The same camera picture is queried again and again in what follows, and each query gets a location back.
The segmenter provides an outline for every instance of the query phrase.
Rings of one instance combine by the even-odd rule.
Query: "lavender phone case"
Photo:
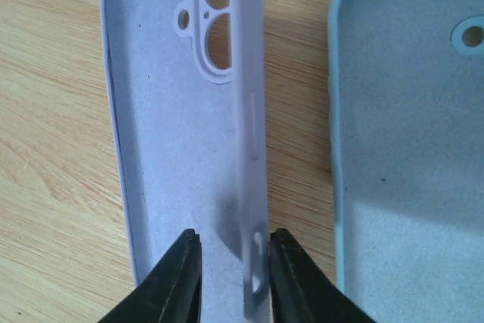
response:
[[[222,14],[227,70],[206,48]],[[101,22],[136,284],[194,228],[202,321],[268,322],[262,0],[101,0]]]

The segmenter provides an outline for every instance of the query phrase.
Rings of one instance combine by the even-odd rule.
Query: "table surface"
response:
[[[265,65],[270,229],[334,279],[329,2],[265,0]],[[98,0],[0,9],[0,321],[97,321],[133,288]]]

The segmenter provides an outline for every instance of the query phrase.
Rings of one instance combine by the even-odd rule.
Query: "light blue phone case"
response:
[[[379,322],[484,321],[484,0],[333,0],[339,288]]]

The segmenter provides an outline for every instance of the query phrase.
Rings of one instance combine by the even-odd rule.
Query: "silicone phone case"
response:
[[[227,70],[206,46],[222,14]],[[269,322],[262,0],[101,0],[101,22],[136,284],[194,228],[202,321]]]
[[[484,1],[333,0],[339,288],[378,322],[484,319]]]

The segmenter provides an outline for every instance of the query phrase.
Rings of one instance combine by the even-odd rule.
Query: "wood grain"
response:
[[[265,62],[270,227],[334,278],[329,1],[265,0]],[[133,288],[98,14],[0,0],[0,321],[97,321]]]

